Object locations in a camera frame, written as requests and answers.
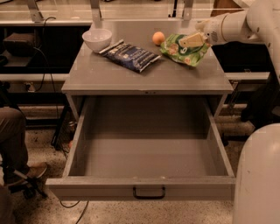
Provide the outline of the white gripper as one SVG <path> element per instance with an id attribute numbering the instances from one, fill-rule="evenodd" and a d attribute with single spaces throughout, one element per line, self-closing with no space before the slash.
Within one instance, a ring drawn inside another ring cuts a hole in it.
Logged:
<path id="1" fill-rule="evenodd" d="M 223 44 L 224 38 L 221 31 L 223 20 L 223 16 L 217 16 L 199 21 L 195 25 L 195 29 L 200 32 L 182 36 L 178 40 L 178 44 L 181 47 L 199 47 L 203 46 L 206 41 L 212 46 Z"/>

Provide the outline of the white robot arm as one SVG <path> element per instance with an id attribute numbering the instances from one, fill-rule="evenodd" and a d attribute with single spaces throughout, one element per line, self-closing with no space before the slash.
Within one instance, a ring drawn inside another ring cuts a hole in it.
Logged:
<path id="1" fill-rule="evenodd" d="M 279 0 L 255 0 L 242 10 L 237 0 L 214 0 L 208 20 L 197 24 L 212 45 L 258 41 L 268 49 L 273 70 L 263 91 L 254 95 L 241 118 L 255 131 L 243 145 L 234 190 L 233 224 L 280 224 L 280 124 L 272 120 L 279 96 Z"/>

